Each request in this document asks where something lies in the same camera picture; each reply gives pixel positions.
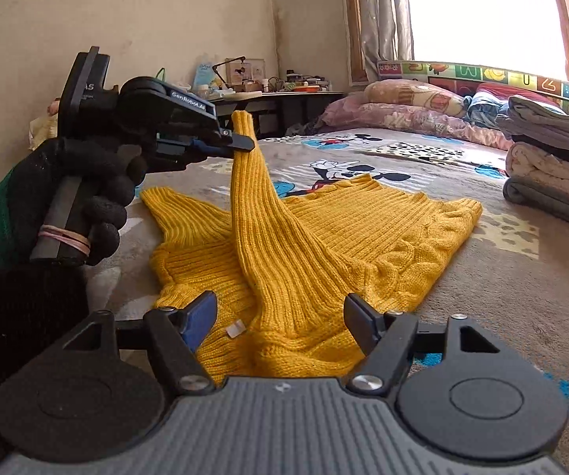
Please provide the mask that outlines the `left black gloved hand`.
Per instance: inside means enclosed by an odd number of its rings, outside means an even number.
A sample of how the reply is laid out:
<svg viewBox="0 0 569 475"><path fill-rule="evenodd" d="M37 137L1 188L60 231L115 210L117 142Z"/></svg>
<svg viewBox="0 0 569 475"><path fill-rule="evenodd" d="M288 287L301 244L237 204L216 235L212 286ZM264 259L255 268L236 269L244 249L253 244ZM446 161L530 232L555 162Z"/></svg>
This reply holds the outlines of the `left black gloved hand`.
<svg viewBox="0 0 569 475"><path fill-rule="evenodd" d="M126 206L135 186L144 180L146 163L134 158L125 164L116 153L95 142L48 139L10 172L6 204L10 216L11 244L7 262L27 260L60 183L79 177L88 193L81 198L80 215L88 234L94 266L113 255L119 246L119 230L126 224Z"/></svg>

